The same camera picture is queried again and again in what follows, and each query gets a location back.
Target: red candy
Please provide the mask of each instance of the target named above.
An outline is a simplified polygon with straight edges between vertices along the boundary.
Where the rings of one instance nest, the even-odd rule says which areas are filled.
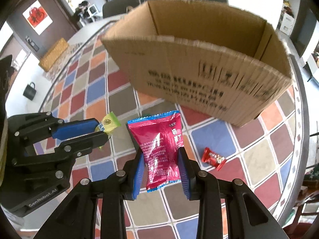
[[[216,170],[219,171],[227,160],[225,157],[220,156],[206,147],[202,156],[202,162],[214,166]]]

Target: yellow green candy wrapper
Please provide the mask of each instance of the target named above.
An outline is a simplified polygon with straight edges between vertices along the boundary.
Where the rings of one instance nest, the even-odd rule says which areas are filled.
[[[115,128],[120,127],[121,123],[118,121],[117,117],[113,112],[110,112],[106,115],[102,121],[95,128],[95,132],[104,131],[109,136],[112,135],[112,132]]]

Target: metal screw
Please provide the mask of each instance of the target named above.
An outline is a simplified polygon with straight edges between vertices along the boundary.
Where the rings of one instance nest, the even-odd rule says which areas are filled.
[[[122,177],[122,176],[125,175],[125,171],[119,170],[119,171],[116,172],[116,175],[117,175],[118,177]]]
[[[63,172],[62,171],[56,171],[55,177],[57,177],[58,179],[63,178]]]
[[[84,178],[84,179],[82,179],[82,180],[80,181],[80,183],[81,183],[82,185],[88,185],[89,182],[90,182],[90,180],[89,180],[88,178]]]
[[[241,179],[235,179],[234,180],[234,183],[236,184],[236,185],[242,185],[243,184],[243,181],[241,180]]]
[[[198,172],[198,175],[199,175],[200,177],[206,177],[206,176],[207,176],[207,172],[201,170],[201,171]]]
[[[66,151],[66,152],[71,151],[71,146],[65,146],[65,147],[64,147],[64,151]]]

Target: pink snack package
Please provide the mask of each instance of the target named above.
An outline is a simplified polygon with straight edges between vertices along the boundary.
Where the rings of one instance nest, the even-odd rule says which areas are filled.
[[[177,149],[184,146],[181,113],[166,112],[130,120],[127,124],[148,166],[147,191],[180,180]]]

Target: cardboard box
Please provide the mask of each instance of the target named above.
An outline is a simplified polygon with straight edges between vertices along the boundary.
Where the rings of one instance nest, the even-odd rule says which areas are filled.
[[[148,0],[102,38],[132,86],[236,126],[291,85],[283,45],[264,19],[203,0]]]

